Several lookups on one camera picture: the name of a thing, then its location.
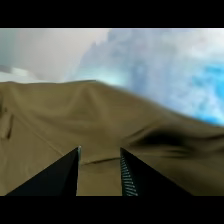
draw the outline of black triangular object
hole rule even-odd
[[[6,196],[76,196],[80,150],[75,148]]]
[[[187,196],[187,191],[121,149],[121,181],[123,196]]]

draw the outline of sky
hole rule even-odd
[[[0,28],[0,64],[58,81],[109,28]]]

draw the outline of cloth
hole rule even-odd
[[[82,146],[78,195],[121,195],[120,147],[193,195],[224,195],[224,129],[95,81],[0,84],[0,195]]]

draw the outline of blurred background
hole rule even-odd
[[[224,29],[0,28],[0,81],[88,79],[224,125]]]

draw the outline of black pointed object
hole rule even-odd
[[[6,196],[76,196],[80,153],[75,148]]]
[[[191,194],[121,148],[123,196],[190,196]]]

